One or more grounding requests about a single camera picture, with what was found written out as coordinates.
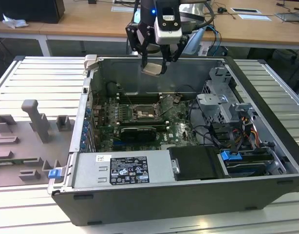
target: sticker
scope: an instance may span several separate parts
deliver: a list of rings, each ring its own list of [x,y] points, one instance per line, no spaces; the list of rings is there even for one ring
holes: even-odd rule
[[[110,184],[149,183],[147,157],[110,157]]]
[[[96,162],[109,162],[112,155],[97,155],[95,158]]]

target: black plastic cover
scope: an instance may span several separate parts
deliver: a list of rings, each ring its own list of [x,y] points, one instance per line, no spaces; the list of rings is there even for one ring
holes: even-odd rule
[[[202,145],[169,148],[170,158],[177,160],[180,169],[175,180],[224,178],[217,151]]]

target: computer case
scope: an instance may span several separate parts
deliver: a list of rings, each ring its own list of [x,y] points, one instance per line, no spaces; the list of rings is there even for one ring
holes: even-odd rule
[[[58,23],[64,11],[63,0],[0,0],[0,20],[4,14],[16,20]]]

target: computer chassis side panel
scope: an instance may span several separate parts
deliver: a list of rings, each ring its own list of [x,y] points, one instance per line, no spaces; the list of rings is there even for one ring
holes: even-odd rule
[[[228,180],[189,186],[53,192],[52,198],[73,224],[86,226],[258,210],[299,185],[299,177]]]
[[[246,92],[248,93],[249,98],[252,99],[254,104],[257,106],[258,110],[262,113],[262,115],[267,120],[268,124],[274,130],[275,134],[279,137],[281,142],[284,144],[286,149],[289,151],[291,156],[299,165],[299,146],[289,134],[287,129],[283,126],[283,124],[279,121],[276,115],[273,113],[271,108],[266,104],[263,98],[260,96],[255,87],[250,83],[249,79],[242,72],[242,70],[238,67],[236,62],[230,58],[225,58],[225,63],[228,64],[230,70],[234,73],[240,85],[244,87]]]

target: white paper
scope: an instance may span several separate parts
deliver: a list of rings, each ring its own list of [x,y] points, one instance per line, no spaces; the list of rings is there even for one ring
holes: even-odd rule
[[[16,27],[26,27],[28,24],[23,19],[11,19],[3,15],[3,23],[9,26],[10,28],[15,29]]]
[[[256,15],[238,15],[240,18],[243,20],[267,20],[267,21],[272,21],[269,17],[267,16],[256,16]]]
[[[96,155],[96,162],[110,162],[112,155]]]

